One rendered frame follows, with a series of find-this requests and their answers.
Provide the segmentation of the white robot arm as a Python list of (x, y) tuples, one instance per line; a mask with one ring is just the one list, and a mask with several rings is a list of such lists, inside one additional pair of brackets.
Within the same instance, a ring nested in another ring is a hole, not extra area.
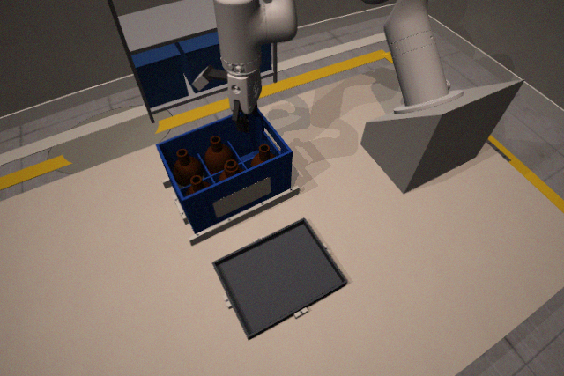
[[(271, 1), (259, 4), (259, 0), (213, 0), (220, 60), (225, 70), (209, 65), (192, 84), (198, 91), (212, 79), (227, 81), (226, 70), (236, 73), (257, 70), (262, 64), (263, 44), (295, 37), (298, 27), (295, 0)], [(450, 83), (444, 76), (427, 3), (428, 0), (397, 0), (384, 24), (404, 98), (404, 104), (396, 107), (394, 114), (436, 107), (464, 95), (463, 90), (449, 92)]]

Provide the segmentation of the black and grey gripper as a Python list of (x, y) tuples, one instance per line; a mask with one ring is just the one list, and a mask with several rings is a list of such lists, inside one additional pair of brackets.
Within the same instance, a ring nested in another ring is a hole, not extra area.
[[(257, 101), (262, 91), (260, 67), (250, 73), (226, 72), (232, 122), (236, 123), (237, 131), (249, 133), (248, 114), (257, 115)], [(240, 112), (244, 113), (243, 117)]]

